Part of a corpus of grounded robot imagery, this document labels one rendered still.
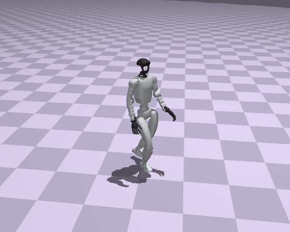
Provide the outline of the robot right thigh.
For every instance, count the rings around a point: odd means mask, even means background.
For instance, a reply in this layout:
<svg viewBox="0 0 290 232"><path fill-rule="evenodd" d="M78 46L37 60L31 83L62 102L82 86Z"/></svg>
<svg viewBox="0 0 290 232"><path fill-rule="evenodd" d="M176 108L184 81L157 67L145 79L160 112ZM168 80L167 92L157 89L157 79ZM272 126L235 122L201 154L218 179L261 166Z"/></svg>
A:
<svg viewBox="0 0 290 232"><path fill-rule="evenodd" d="M136 120L137 120L136 122L138 123L138 125L142 128L142 129L139 128L139 131L141 132L140 134L144 140L144 143L146 147L149 149L149 152L151 152L153 150L153 145L152 145L152 140L151 140L151 135L150 135L148 125L145 119L141 115L138 115L136 117Z"/></svg>

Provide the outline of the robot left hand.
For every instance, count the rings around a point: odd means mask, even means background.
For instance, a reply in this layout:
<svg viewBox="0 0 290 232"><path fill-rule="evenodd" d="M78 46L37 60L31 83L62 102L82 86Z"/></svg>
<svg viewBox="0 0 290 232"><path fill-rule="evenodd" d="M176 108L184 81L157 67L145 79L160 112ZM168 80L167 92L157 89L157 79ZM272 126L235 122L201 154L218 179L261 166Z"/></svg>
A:
<svg viewBox="0 0 290 232"><path fill-rule="evenodd" d="M173 117L173 121L175 121L176 120L175 114L171 110L169 110L169 108L166 106L164 106L164 109L166 110L165 112L168 112Z"/></svg>

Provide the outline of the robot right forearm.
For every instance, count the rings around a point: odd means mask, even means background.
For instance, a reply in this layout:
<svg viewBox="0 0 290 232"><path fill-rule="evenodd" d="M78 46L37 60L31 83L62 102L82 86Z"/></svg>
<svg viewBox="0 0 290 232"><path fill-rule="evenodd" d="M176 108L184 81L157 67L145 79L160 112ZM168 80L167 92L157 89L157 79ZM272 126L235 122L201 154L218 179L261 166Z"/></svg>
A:
<svg viewBox="0 0 290 232"><path fill-rule="evenodd" d="M135 112L134 112L134 106L132 105L132 100L131 99L127 99L127 108L129 111L129 116L131 121L134 120L134 116L135 116Z"/></svg>

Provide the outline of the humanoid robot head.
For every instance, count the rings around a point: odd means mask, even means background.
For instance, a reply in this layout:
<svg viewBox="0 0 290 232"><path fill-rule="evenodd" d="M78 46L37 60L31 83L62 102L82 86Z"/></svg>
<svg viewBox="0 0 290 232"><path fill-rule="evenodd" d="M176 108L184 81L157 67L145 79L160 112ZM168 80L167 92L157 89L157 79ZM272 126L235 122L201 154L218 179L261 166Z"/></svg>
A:
<svg viewBox="0 0 290 232"><path fill-rule="evenodd" d="M147 77L146 73L148 73L149 71L149 65L150 65L150 61L145 59L145 58L141 58L137 61L137 65L141 66L142 71L140 71L140 75L143 75L141 77ZM144 66L147 66L147 71L144 71Z"/></svg>

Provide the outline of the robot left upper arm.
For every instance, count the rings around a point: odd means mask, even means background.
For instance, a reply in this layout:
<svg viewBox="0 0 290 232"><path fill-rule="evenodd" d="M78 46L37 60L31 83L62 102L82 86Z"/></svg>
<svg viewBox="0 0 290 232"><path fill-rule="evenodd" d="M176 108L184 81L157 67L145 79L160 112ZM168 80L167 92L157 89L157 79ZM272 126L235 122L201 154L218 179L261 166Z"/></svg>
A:
<svg viewBox="0 0 290 232"><path fill-rule="evenodd" d="M156 76L152 76L152 78L153 78L153 96L155 98L157 98L157 97L160 96L160 92L158 91L157 77Z"/></svg>

